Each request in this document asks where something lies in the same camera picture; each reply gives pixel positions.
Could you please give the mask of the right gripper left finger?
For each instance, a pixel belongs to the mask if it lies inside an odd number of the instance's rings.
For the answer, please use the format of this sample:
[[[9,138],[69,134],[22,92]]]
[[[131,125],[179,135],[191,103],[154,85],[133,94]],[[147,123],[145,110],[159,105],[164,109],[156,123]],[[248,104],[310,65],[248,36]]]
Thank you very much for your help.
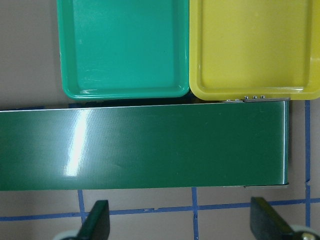
[[[76,240],[107,240],[110,235],[110,213],[108,200],[98,200],[93,205]]]

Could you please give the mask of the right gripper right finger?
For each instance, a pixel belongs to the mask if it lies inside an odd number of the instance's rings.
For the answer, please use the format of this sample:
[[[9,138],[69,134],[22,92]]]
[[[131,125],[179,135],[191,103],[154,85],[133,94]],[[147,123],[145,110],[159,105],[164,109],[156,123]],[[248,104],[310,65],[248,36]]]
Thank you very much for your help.
[[[302,239],[302,232],[294,231],[263,197],[251,197],[250,230],[256,240]]]

